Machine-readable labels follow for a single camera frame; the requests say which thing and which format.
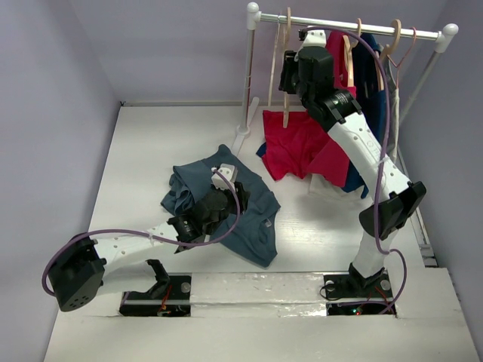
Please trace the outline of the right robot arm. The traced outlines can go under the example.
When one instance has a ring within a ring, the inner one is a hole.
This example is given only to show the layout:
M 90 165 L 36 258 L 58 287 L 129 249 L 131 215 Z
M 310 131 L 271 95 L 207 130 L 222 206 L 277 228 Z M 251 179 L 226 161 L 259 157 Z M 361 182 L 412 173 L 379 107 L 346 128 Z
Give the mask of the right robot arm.
M 347 278 L 349 290 L 363 296 L 382 275 L 392 240 L 419 206 L 426 187 L 411 182 L 382 151 L 355 97 L 334 87 L 333 63 L 320 46 L 286 51 L 279 88 L 300 98 L 309 116 L 349 157 L 374 200 L 359 214 L 363 236 Z

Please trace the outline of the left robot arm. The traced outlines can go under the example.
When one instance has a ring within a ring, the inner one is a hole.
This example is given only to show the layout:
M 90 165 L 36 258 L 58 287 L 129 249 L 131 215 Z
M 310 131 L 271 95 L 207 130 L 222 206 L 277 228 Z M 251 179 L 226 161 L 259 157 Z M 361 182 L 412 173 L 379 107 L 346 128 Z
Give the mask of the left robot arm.
M 162 244 L 173 244 L 182 252 L 226 239 L 233 228 L 218 238 L 214 233 L 229 215 L 241 217 L 248 208 L 249 197 L 249 191 L 239 182 L 212 186 L 191 208 L 151 232 L 113 229 L 113 239 L 101 239 L 101 231 L 77 235 L 53 256 L 42 276 L 42 284 L 56 298 L 61 311 L 75 311 L 91 302 L 98 293 L 105 292 L 107 275 L 145 262 L 153 271 L 141 280 L 143 293 L 128 291 L 125 297 L 166 300 L 174 282 L 156 259 L 155 252 Z

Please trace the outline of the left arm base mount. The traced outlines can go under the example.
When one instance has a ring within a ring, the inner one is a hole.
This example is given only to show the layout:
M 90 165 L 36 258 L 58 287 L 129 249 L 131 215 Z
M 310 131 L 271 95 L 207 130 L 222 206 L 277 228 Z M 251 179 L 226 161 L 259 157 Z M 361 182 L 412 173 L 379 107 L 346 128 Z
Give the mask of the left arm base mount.
M 123 292 L 119 314 L 124 317 L 189 317 L 192 275 L 170 275 L 159 260 L 148 259 L 155 283 L 145 292 Z

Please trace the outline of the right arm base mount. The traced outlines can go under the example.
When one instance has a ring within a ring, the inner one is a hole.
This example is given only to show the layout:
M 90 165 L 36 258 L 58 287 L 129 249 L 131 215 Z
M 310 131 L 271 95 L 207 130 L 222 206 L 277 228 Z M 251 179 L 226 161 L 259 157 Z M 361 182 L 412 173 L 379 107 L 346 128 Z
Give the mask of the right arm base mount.
M 325 275 L 319 295 L 327 302 L 329 315 L 397 315 L 392 304 L 392 286 L 384 268 L 364 278 L 350 264 L 347 272 Z

